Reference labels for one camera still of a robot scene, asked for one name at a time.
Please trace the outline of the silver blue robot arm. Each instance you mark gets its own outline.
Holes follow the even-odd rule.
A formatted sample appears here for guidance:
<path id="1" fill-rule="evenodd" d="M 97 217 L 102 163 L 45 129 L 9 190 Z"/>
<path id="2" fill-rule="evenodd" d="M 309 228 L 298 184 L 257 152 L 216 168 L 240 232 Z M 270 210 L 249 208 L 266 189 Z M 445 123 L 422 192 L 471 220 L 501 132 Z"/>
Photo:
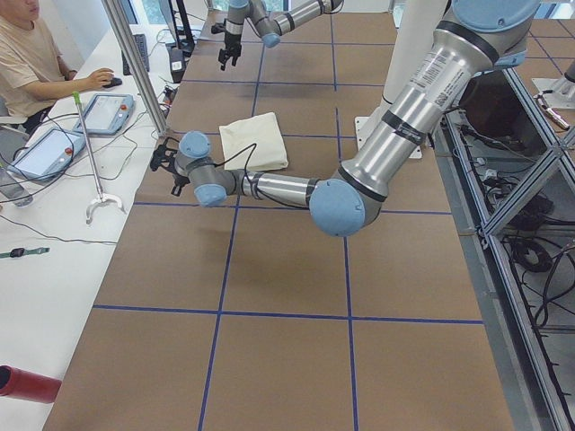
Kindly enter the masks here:
<path id="1" fill-rule="evenodd" d="M 225 71 L 229 60 L 232 60 L 232 66 L 236 66 L 242 55 L 243 26 L 246 22 L 251 24 L 266 48 L 274 48 L 282 36 L 323 14 L 337 13 L 343 4 L 341 0 L 304 1 L 295 9 L 270 16 L 263 1 L 230 1 L 226 18 L 211 28 L 213 34 L 224 34 L 225 46 L 218 53 L 220 69 Z"/>
<path id="2" fill-rule="evenodd" d="M 268 199 L 306 209 L 332 236 L 345 237 L 379 215 L 393 176 L 422 145 L 474 75 L 520 64 L 535 1 L 445 1 L 425 17 L 420 5 L 403 14 L 396 49 L 406 56 L 405 85 L 369 118 L 367 138 L 327 180 L 226 170 L 214 163 L 208 137 L 187 133 L 172 156 L 173 195 L 191 185 L 200 205 L 229 196 Z"/>

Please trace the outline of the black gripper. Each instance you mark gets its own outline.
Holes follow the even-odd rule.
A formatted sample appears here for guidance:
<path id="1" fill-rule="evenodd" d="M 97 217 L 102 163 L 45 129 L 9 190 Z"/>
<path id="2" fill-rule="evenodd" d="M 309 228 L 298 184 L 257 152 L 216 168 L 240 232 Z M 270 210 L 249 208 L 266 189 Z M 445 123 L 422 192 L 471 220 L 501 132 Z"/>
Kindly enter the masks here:
<path id="1" fill-rule="evenodd" d="M 221 49 L 218 54 L 218 62 L 220 63 L 220 70 L 226 70 L 228 57 L 232 57 L 232 66 L 237 65 L 237 61 L 241 56 L 242 51 L 242 34 L 236 34 L 229 31 L 225 32 L 224 43 L 225 48 Z"/>
<path id="2" fill-rule="evenodd" d="M 180 187 L 183 188 L 187 184 L 190 183 L 190 179 L 188 177 L 187 171 L 180 166 L 177 161 L 174 161 L 173 164 L 173 173 L 172 176 L 174 178 L 174 185 L 171 190 L 171 194 L 173 196 L 180 195 Z"/>

